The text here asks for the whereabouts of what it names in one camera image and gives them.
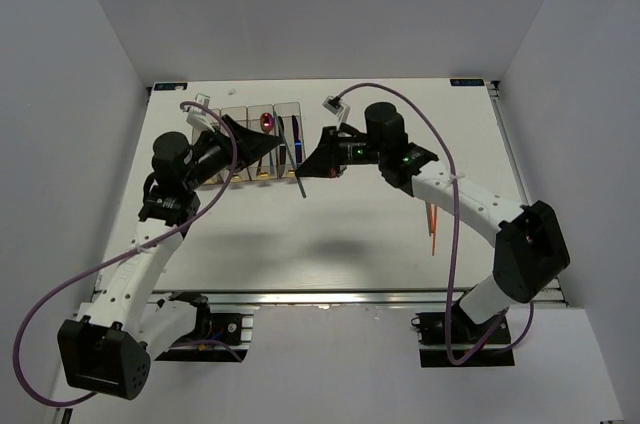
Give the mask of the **iridescent rainbow spoon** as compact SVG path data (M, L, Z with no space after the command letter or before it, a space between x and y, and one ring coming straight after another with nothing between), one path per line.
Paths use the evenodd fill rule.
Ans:
M274 129L274 117L272 116L271 113L269 112L265 112L261 115L260 117L260 126L261 126L261 130L264 134L269 135L273 129ZM260 176L260 178L263 177L269 177L270 173L264 171L264 174L262 176Z

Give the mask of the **iridescent blue knife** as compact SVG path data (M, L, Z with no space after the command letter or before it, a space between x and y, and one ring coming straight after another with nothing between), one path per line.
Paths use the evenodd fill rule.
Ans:
M292 132L294 138L295 165L299 166L303 162L303 144L301 140L300 124L297 116L291 117Z

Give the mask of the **black knife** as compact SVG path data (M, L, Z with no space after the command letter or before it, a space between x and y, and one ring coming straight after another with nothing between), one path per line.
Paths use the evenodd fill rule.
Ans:
M279 146L279 151L278 151L278 158L279 158L279 164L278 164L278 177L279 178L283 178L284 174L286 172L286 160L287 160L287 142L286 142L286 133L285 133L285 127L284 127L284 121L283 118L280 117L279 115L276 116L276 121L278 124L278 131L279 131L279 135L281 137L281 143Z

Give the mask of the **green chopstick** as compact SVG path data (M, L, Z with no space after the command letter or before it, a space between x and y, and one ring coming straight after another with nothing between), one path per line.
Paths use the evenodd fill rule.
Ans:
M291 167L292 167L292 170L293 170L293 175L294 175L295 181L296 181L296 183L297 183L297 185L298 185L298 188L299 188L300 194L301 194L301 196L302 196L302 198L303 198L303 199L306 199L306 198L307 198L307 193L306 193L306 191L305 191L305 188L304 188L304 185L303 185L303 183L302 183L301 179L300 179L300 178L297 176L297 174L296 174L297 165L296 165L296 163L295 163L294 155L293 155L293 153L292 153L292 150L290 149L289 144L288 144L288 141L287 141L287 139L286 139L286 133L285 133L285 130L284 130L284 121L283 121L283 119L282 119L282 118L281 118L277 113L275 113L275 112L274 112L274 116L275 116L275 118L276 118L276 122L277 122L277 124L278 124L278 128L279 128L279 131L280 131L280 134L281 134L281 137L282 137L282 141L283 141L283 143L284 143L284 145L285 145L285 150L286 150L286 152L287 152L287 156L288 156L288 158L289 158L289 161L291 162Z

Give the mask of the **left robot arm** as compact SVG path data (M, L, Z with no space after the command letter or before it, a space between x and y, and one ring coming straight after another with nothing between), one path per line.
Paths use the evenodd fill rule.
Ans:
M214 327L208 300L174 292L145 311L156 283L183 243L196 216L197 189L214 175L244 169L280 143L225 115L205 126L195 142L181 132L161 134L152 145L132 256L118 263L102 293L77 320L67 320L57 341L67 383L127 400L143 389L153 360L174 344L199 343Z

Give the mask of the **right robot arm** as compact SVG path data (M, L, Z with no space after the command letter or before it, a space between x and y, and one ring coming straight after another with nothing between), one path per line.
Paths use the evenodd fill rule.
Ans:
M491 318L513 304L529 303L568 267L569 252L550 205L519 204L454 176L436 154L410 142L391 103L369 105L364 117L365 132L348 124L324 127L296 174L329 179L350 165L377 165L389 185L458 216L493 247L490 276L453 306L451 328L459 340L477 341Z

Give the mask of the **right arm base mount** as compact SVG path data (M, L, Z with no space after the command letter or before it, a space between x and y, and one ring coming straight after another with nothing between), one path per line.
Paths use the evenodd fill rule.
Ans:
M419 342L420 366L425 369L452 368L445 343L445 314L443 312L421 312L411 319ZM462 367L513 367L515 358L512 350L506 350L512 337L506 318L502 317L499 327L486 339L482 336L489 330L491 320L477 326L466 324L458 316L453 316L451 329L452 354L462 359L477 342L482 347L474 353Z

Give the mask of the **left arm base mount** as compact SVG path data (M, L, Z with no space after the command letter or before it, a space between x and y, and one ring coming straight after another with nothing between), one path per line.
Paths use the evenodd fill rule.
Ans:
M213 310L203 294L175 292L157 302L187 303L196 309L194 330L181 337L156 360L160 362L240 363L251 341L252 315Z

